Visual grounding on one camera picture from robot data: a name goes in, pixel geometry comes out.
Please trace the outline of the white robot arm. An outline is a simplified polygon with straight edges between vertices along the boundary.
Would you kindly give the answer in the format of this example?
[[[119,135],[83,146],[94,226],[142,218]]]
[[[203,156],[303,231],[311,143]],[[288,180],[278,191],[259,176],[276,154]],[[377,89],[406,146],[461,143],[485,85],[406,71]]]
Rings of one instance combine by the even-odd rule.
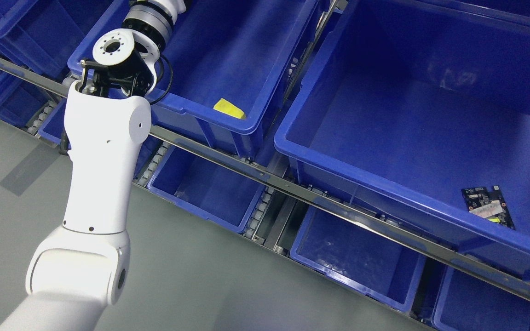
[[[127,212],[135,165],[152,126],[146,96],[166,75],[162,52],[191,0],[137,0],[103,34],[64,113],[72,177],[61,225],[36,248],[27,297],[0,331],[92,331],[119,300],[130,268]]]

